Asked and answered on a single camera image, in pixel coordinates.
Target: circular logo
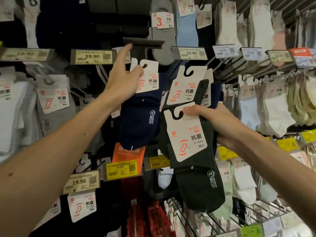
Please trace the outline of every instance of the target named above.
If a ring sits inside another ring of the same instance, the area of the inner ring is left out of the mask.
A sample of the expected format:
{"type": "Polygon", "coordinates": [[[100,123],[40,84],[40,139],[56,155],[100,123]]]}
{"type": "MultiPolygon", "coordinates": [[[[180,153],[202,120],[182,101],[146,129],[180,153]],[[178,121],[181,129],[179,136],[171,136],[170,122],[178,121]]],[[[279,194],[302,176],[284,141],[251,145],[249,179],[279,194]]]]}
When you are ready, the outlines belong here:
{"type": "Polygon", "coordinates": [[[214,171],[209,170],[209,171],[207,172],[207,175],[212,178],[212,177],[215,176],[215,173],[214,173],[214,171]]]}

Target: left hand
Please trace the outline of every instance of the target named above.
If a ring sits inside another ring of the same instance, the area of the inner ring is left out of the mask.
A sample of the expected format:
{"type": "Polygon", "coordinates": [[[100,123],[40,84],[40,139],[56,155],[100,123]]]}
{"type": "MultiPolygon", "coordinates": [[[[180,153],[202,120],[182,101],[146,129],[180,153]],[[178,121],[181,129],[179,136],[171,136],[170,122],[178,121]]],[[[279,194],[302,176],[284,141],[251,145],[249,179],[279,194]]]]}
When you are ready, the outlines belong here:
{"type": "Polygon", "coordinates": [[[105,87],[105,92],[110,92],[119,99],[118,104],[123,103],[136,93],[139,79],[144,74],[140,65],[137,65],[130,73],[125,70],[125,58],[131,49],[132,44],[127,44],[120,50],[105,87]]]}

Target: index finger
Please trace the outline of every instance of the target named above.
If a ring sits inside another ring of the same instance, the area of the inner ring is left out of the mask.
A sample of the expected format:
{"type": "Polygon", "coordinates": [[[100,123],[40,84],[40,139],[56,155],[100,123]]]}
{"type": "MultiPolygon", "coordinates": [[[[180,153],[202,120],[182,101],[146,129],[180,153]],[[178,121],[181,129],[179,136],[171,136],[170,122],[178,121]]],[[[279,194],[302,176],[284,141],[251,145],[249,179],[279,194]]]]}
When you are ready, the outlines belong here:
{"type": "Polygon", "coordinates": [[[118,53],[118,56],[116,58],[116,62],[125,64],[125,58],[128,54],[128,52],[132,49],[133,45],[132,44],[127,44],[124,46],[120,52],[118,53]]]}

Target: number 3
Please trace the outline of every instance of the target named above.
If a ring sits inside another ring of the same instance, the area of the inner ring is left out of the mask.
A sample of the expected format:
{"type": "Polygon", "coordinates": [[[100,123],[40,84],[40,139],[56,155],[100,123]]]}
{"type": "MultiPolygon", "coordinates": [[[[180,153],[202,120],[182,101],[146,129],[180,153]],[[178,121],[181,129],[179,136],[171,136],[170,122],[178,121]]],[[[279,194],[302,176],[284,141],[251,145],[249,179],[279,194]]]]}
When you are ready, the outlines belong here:
{"type": "Polygon", "coordinates": [[[161,26],[162,22],[161,22],[161,18],[160,17],[157,18],[157,21],[159,22],[159,23],[157,23],[157,26],[161,26]]]}

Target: fingers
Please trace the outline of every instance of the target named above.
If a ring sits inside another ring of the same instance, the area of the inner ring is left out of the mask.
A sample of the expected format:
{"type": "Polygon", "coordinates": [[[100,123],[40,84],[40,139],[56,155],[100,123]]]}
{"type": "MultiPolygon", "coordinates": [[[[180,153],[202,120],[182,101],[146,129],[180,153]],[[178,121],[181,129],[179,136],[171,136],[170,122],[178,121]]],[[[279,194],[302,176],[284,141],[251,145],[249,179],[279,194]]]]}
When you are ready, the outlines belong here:
{"type": "Polygon", "coordinates": [[[116,58],[116,62],[119,64],[124,64],[125,65],[125,58],[128,54],[128,52],[132,49],[133,45],[132,44],[127,44],[124,46],[120,52],[118,53],[118,56],[116,58]]]}
{"type": "Polygon", "coordinates": [[[134,70],[131,71],[131,75],[137,79],[139,79],[144,74],[144,69],[137,65],[134,70]]]}
{"type": "Polygon", "coordinates": [[[186,106],[182,110],[184,114],[189,116],[198,116],[201,115],[206,119],[210,120],[210,117],[213,113],[213,109],[202,107],[200,105],[186,106]]]}

